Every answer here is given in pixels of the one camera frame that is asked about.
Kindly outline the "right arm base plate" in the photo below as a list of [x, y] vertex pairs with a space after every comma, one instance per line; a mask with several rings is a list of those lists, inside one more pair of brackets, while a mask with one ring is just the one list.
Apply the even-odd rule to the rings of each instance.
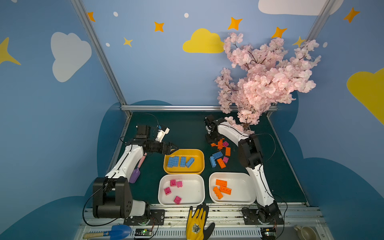
[[242, 208], [241, 213], [245, 225], [282, 225], [284, 223], [283, 215], [280, 212], [268, 217], [259, 209]]

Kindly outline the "orange lego plate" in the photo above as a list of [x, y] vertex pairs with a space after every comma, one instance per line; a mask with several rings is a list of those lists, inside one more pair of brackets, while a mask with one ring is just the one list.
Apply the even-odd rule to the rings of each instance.
[[219, 164], [221, 169], [224, 169], [226, 167], [226, 164], [222, 158], [217, 159], [217, 163]]
[[220, 187], [225, 187], [226, 188], [227, 185], [228, 185], [227, 181], [216, 179], [216, 186], [220, 186]]
[[231, 156], [231, 148], [226, 147], [225, 156], [230, 157]]

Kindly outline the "orange lego brick cluster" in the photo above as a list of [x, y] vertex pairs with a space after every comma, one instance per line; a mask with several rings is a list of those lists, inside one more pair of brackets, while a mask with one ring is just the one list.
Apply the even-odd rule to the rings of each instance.
[[213, 191], [214, 191], [215, 195], [217, 196], [218, 200], [221, 200], [223, 198], [223, 194], [217, 186], [215, 186], [213, 188]]

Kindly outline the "orange lego brick top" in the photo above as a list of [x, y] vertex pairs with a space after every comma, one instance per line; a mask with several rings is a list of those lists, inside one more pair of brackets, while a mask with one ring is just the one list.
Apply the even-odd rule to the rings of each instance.
[[227, 195], [231, 195], [231, 193], [232, 193], [232, 189], [224, 187], [224, 186], [220, 186], [219, 190], [221, 193], [227, 194]]

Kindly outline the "blue lego brick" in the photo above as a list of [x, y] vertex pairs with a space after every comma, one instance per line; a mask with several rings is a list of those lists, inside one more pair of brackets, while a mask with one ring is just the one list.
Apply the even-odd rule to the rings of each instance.
[[178, 167], [179, 166], [179, 160], [180, 160], [179, 156], [174, 156], [173, 157], [173, 167]]
[[174, 159], [174, 157], [170, 157], [169, 160], [168, 160], [167, 167], [168, 168], [173, 168], [174, 166], [175, 166], [175, 159]]
[[180, 167], [184, 168], [186, 166], [187, 157], [180, 157]]
[[217, 153], [214, 153], [213, 155], [212, 155], [212, 157], [215, 159], [215, 160], [217, 160], [217, 159], [220, 159], [220, 158], [222, 158], [224, 155], [223, 155], [223, 153], [221, 152], [221, 151], [219, 151], [219, 152], [217, 152]]
[[187, 168], [190, 168], [191, 165], [194, 163], [195, 159], [194, 158], [190, 158], [187, 162], [186, 162], [186, 167]]

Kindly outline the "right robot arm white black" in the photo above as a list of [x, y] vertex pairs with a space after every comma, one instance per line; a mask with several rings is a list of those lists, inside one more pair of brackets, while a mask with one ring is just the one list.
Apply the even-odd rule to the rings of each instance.
[[233, 127], [224, 118], [214, 119], [212, 115], [205, 117], [206, 140], [215, 143], [222, 138], [232, 141], [238, 147], [238, 159], [246, 168], [256, 193], [258, 220], [268, 224], [282, 214], [278, 203], [270, 191], [265, 172], [261, 144], [256, 134], [246, 134]]

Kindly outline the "orange lego pile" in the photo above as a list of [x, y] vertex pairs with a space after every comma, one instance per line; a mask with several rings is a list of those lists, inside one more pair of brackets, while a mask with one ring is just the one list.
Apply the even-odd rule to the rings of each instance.
[[224, 142], [223, 138], [221, 138], [217, 143], [211, 143], [212, 147], [217, 147], [219, 151], [221, 151], [224, 148]]

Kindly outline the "orange lego plate bottom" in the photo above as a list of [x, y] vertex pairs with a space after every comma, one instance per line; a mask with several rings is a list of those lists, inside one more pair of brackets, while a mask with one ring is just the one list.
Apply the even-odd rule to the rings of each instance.
[[217, 163], [219, 164], [221, 169], [224, 169], [226, 167], [226, 164], [222, 158], [217, 159]]

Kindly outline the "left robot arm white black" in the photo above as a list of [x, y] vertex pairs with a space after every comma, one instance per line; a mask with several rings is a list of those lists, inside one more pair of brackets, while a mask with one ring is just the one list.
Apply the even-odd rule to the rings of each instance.
[[93, 216], [104, 219], [127, 219], [150, 216], [149, 204], [133, 199], [130, 178], [145, 154], [159, 153], [170, 155], [179, 148], [163, 138], [170, 131], [165, 126], [158, 126], [155, 139], [150, 139], [150, 127], [137, 126], [136, 136], [125, 142], [125, 151], [115, 166], [102, 178], [93, 183]]

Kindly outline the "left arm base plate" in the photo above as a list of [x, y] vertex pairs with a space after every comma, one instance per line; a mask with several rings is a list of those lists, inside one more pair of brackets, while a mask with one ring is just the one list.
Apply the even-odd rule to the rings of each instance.
[[124, 220], [124, 225], [127, 226], [163, 226], [165, 220], [165, 210], [154, 209], [150, 210], [148, 215], [128, 217]]

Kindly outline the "light blue lego brick side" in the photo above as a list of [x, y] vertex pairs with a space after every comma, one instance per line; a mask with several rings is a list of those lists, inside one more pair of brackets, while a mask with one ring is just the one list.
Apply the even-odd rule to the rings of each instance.
[[215, 158], [213, 156], [210, 156], [210, 163], [211, 163], [211, 166], [213, 168], [215, 168], [217, 166], [216, 160], [215, 160]]

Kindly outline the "magenta small lego brick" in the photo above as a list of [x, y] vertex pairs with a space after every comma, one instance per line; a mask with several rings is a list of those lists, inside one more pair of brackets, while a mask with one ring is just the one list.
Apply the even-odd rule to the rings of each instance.
[[167, 195], [170, 195], [172, 193], [172, 190], [170, 187], [167, 187], [164, 189], [164, 192], [165, 192], [165, 195], [167, 196]]

